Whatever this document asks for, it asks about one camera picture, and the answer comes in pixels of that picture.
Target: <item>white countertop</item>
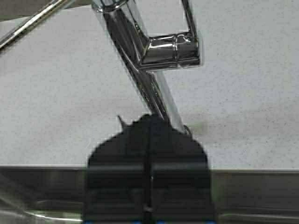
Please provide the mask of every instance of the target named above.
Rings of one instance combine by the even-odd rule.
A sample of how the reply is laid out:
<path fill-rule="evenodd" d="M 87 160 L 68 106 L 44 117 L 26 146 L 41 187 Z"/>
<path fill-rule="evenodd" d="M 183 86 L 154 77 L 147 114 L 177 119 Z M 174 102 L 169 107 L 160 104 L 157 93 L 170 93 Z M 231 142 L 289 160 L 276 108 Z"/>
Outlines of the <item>white countertop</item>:
<path fill-rule="evenodd" d="M 185 28 L 179 4 L 165 13 L 174 1 L 138 1 L 149 33 Z M 299 1 L 193 7 L 205 65 L 165 76 L 211 167 L 298 169 Z M 1 22 L 0 35 L 19 22 Z M 130 123 L 145 112 L 90 7 L 61 12 L 0 56 L 1 165 L 84 166 L 120 131 L 118 114 Z"/>

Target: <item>black object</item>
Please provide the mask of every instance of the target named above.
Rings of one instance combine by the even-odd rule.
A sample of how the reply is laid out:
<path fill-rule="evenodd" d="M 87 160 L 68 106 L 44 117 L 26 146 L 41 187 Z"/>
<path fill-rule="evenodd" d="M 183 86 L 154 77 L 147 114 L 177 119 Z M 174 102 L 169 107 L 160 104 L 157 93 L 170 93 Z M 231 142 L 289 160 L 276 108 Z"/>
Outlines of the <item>black object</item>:
<path fill-rule="evenodd" d="M 144 115 L 88 161 L 84 220 L 213 220 L 210 173 L 199 143 Z"/>

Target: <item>metal rod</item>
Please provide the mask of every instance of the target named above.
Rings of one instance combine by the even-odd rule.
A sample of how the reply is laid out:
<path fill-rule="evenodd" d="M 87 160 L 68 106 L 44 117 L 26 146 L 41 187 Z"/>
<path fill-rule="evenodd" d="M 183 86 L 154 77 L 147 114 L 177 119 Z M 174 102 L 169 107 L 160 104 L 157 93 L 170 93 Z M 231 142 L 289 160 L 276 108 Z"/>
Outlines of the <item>metal rod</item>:
<path fill-rule="evenodd" d="M 36 12 L 29 19 L 22 22 L 19 26 L 14 28 L 3 38 L 0 39 L 0 53 L 17 39 L 29 33 L 36 28 L 43 21 L 53 16 L 56 12 L 70 6 L 76 0 L 52 0 L 49 4 L 45 5 L 42 9 Z"/>
<path fill-rule="evenodd" d="M 200 64 L 198 39 L 194 35 L 195 25 L 188 2 L 183 1 L 183 8 L 189 18 L 189 33 L 154 39 L 147 36 L 134 0 L 114 3 L 111 0 L 93 0 L 92 6 L 149 110 L 170 122 L 178 131 L 189 134 L 161 72 Z M 153 40 L 157 40 L 155 46 L 152 46 Z"/>

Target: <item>faucet handle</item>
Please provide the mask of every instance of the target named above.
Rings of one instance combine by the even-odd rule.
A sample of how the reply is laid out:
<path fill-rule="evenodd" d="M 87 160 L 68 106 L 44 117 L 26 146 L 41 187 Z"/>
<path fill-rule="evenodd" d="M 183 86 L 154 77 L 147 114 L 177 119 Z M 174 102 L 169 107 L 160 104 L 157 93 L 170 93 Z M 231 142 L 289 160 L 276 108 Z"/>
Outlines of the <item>faucet handle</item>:
<path fill-rule="evenodd" d="M 189 0 L 181 0 L 188 31 L 150 37 L 140 66 L 149 70 L 169 70 L 202 65 L 201 39 L 194 22 Z"/>

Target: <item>sink basin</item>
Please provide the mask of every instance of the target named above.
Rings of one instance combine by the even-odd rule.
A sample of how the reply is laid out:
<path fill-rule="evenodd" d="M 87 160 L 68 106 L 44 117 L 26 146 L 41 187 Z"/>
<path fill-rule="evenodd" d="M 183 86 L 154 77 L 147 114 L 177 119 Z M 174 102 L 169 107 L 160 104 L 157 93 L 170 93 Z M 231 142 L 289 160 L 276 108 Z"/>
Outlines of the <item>sink basin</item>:
<path fill-rule="evenodd" d="M 0 168 L 1 224 L 78 224 L 84 168 Z M 212 171 L 217 223 L 299 222 L 299 172 Z"/>

